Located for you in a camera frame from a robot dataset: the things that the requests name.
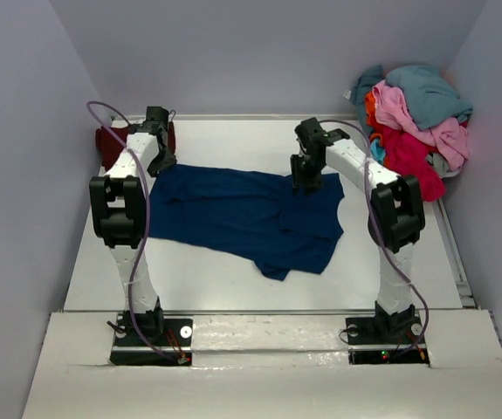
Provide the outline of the navy blue t shirt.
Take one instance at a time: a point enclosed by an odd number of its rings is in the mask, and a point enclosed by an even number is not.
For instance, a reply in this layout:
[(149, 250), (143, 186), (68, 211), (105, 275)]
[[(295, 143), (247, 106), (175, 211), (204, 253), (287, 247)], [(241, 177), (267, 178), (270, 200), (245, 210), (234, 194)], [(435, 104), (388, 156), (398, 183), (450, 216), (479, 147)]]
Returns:
[(321, 274), (343, 234), (344, 197), (338, 175), (321, 179), (307, 195), (289, 175), (175, 165), (151, 189), (149, 235), (249, 259), (269, 279)]

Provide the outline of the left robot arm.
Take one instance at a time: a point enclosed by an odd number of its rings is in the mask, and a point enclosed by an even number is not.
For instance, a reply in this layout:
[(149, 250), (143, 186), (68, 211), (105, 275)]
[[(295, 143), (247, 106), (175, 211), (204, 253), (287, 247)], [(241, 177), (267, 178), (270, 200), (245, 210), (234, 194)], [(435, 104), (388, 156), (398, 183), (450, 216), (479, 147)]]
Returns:
[(101, 125), (95, 135), (103, 175), (89, 182), (93, 229), (117, 265), (125, 294), (116, 333), (129, 346), (153, 347), (164, 335), (163, 311), (148, 270), (149, 181), (176, 163), (169, 110), (150, 106), (141, 123)]

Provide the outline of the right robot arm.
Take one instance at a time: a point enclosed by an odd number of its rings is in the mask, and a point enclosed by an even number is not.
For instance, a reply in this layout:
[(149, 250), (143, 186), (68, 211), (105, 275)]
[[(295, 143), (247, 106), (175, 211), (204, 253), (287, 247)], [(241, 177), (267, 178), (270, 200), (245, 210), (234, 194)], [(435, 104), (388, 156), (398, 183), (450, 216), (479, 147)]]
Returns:
[(364, 193), (368, 232), (380, 255), (380, 286), (371, 317), (346, 320), (345, 343), (412, 345), (423, 339), (428, 320), (416, 315), (420, 295), (410, 279), (414, 246), (425, 227), (419, 181), (384, 168), (340, 128), (325, 130), (319, 120), (301, 121), (294, 129), (299, 152), (290, 158), (292, 187), (311, 194), (323, 185), (321, 172), (331, 168)]

